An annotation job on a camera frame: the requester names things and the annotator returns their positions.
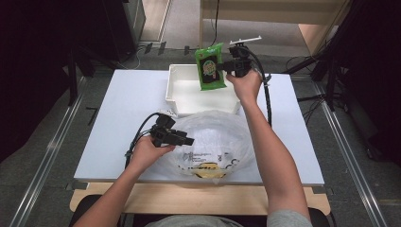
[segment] person's left arm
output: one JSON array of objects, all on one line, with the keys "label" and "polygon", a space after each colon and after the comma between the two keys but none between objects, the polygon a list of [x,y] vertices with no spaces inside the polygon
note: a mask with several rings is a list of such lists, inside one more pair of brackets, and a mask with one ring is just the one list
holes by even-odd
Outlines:
[{"label": "person's left arm", "polygon": [[115,226],[139,176],[174,146],[156,148],[151,137],[142,137],[135,146],[130,164],[100,199],[74,226]]}]

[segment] forearm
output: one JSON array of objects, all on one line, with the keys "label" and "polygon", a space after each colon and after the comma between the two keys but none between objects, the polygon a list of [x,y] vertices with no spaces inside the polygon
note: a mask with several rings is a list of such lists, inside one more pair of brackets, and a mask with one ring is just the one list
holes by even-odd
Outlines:
[{"label": "forearm", "polygon": [[74,226],[115,226],[140,174],[126,169]]},{"label": "forearm", "polygon": [[269,197],[270,212],[278,209],[293,208],[293,200],[299,203],[299,209],[308,217],[305,192],[298,170],[285,145],[277,137],[262,114],[256,101],[242,103],[250,128],[253,148],[259,172]]}]

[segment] person's left hand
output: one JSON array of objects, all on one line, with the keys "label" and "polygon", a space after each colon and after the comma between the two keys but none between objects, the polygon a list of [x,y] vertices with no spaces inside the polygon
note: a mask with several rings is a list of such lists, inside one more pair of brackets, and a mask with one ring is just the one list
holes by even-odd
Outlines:
[{"label": "person's left hand", "polygon": [[134,167],[141,173],[156,162],[164,154],[173,150],[175,146],[168,145],[162,148],[156,148],[152,144],[151,136],[144,136],[139,139],[133,150],[129,168]]}]

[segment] person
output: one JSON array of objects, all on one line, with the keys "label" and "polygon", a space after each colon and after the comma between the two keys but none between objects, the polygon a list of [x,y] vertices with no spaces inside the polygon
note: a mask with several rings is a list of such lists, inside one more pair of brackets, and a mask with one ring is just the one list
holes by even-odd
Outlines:
[{"label": "person", "polygon": [[[244,109],[257,166],[269,198],[267,225],[312,226],[294,160],[257,105],[256,99],[262,83],[260,75],[251,70],[243,78],[227,75],[227,79],[233,83],[235,93]],[[156,148],[151,143],[151,137],[142,137],[133,151],[128,167],[74,226],[115,226],[139,176],[159,157],[173,149],[174,146]],[[241,225],[226,218],[172,216],[150,223],[148,226]]]}]

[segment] white antenna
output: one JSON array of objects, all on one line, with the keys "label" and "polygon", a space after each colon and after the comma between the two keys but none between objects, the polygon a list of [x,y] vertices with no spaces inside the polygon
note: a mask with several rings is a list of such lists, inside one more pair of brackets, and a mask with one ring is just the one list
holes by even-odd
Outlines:
[{"label": "white antenna", "polygon": [[246,43],[246,42],[252,42],[252,41],[258,41],[258,40],[261,40],[262,39],[262,37],[257,37],[257,38],[252,38],[252,39],[248,39],[248,40],[241,40],[241,39],[239,39],[238,41],[235,41],[235,42],[233,42],[233,41],[230,41],[230,44],[241,44],[241,43]]}]

